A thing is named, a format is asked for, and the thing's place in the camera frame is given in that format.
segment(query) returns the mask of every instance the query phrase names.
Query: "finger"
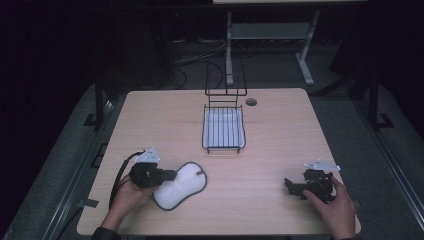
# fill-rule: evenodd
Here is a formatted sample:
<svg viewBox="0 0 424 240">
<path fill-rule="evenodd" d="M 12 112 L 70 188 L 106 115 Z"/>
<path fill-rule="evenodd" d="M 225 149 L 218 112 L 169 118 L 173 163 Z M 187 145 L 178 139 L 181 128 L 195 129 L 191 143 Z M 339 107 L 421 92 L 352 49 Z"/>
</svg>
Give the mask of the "finger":
<svg viewBox="0 0 424 240">
<path fill-rule="evenodd" d="M 305 195 L 305 197 L 312 202 L 312 204 L 320 213 L 322 213 L 321 211 L 324 211 L 326 204 L 324 204 L 317 196 L 315 196 L 315 194 L 313 194 L 311 191 L 304 190 L 303 195 Z"/>
<path fill-rule="evenodd" d="M 143 188 L 143 193 L 146 195 L 152 194 L 154 191 L 156 191 L 159 187 L 150 187 L 150 188 Z"/>
<path fill-rule="evenodd" d="M 337 196 L 343 195 L 344 197 L 349 197 L 349 195 L 346 192 L 346 187 L 341 182 L 339 182 L 339 180 L 337 178 L 332 177 L 331 181 L 334 183 L 334 185 L 336 187 Z"/>
</svg>

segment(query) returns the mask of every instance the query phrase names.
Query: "wrist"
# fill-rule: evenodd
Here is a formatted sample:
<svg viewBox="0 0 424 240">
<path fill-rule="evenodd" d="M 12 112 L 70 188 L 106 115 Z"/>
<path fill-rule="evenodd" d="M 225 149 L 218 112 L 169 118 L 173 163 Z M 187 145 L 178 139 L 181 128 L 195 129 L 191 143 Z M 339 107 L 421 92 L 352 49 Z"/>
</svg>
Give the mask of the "wrist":
<svg viewBox="0 0 424 240">
<path fill-rule="evenodd" d="M 123 219 L 124 217 L 120 216 L 120 214 L 109 211 L 100 226 L 117 232 Z"/>
</svg>

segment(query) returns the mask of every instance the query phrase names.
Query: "dark background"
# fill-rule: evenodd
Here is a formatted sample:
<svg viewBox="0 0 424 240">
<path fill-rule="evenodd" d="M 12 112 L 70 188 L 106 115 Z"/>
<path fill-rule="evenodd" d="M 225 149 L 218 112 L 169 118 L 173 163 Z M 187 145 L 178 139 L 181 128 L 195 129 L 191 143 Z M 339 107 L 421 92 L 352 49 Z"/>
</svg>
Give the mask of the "dark background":
<svg viewBox="0 0 424 240">
<path fill-rule="evenodd" d="M 382 2 L 371 1 L 371 7 L 353 17 L 346 14 L 349 19 L 342 25 L 331 21 L 334 15 L 340 19 L 340 11 L 323 12 L 314 41 L 338 41 L 347 34 L 349 40 L 343 42 L 332 70 L 347 75 L 372 66 L 424 136 L 424 11 L 418 1 Z M 103 11 L 109 6 L 102 1 L 2 0 L 0 4 L 3 236 L 69 115 L 96 79 L 116 83 L 115 92 L 105 89 L 110 97 L 128 89 L 157 89 L 168 81 L 172 49 L 166 41 L 141 32 L 189 39 L 225 32 L 210 27 L 218 26 L 210 22 L 216 13 Z M 159 17 L 169 27 L 157 32 L 157 21 L 150 23 Z"/>
</svg>

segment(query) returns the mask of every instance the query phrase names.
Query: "white pad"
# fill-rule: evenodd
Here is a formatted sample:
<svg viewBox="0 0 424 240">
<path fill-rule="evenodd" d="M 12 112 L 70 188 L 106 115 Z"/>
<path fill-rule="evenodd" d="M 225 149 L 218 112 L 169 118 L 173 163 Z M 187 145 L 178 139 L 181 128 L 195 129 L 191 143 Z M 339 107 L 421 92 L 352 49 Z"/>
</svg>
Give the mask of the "white pad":
<svg viewBox="0 0 424 240">
<path fill-rule="evenodd" d="M 174 210 L 188 197 L 205 189 L 207 176 L 194 162 L 187 162 L 178 171 L 174 181 L 165 181 L 153 193 L 156 204 L 165 211 Z"/>
</svg>

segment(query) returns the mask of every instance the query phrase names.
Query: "wooden table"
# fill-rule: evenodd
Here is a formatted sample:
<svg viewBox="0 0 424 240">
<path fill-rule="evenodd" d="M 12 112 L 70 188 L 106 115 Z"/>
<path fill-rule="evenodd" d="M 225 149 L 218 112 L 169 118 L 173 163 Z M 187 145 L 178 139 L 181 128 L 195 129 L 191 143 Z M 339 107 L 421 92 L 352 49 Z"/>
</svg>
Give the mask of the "wooden table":
<svg viewBox="0 0 424 240">
<path fill-rule="evenodd" d="M 258 104 L 247 106 L 246 98 Z M 246 146 L 237 151 L 202 147 L 204 91 L 145 91 L 128 94 L 109 142 L 78 232 L 91 235 L 108 210 L 110 190 L 122 162 L 132 153 L 156 148 L 159 168 L 188 161 L 202 166 L 206 189 L 163 211 L 152 197 L 127 216 L 122 234 L 297 235 L 328 234 L 309 201 L 288 194 L 283 179 L 303 181 L 303 164 L 317 158 L 334 163 L 306 92 L 249 89 L 243 105 Z M 357 232 L 360 224 L 357 221 Z"/>
</svg>

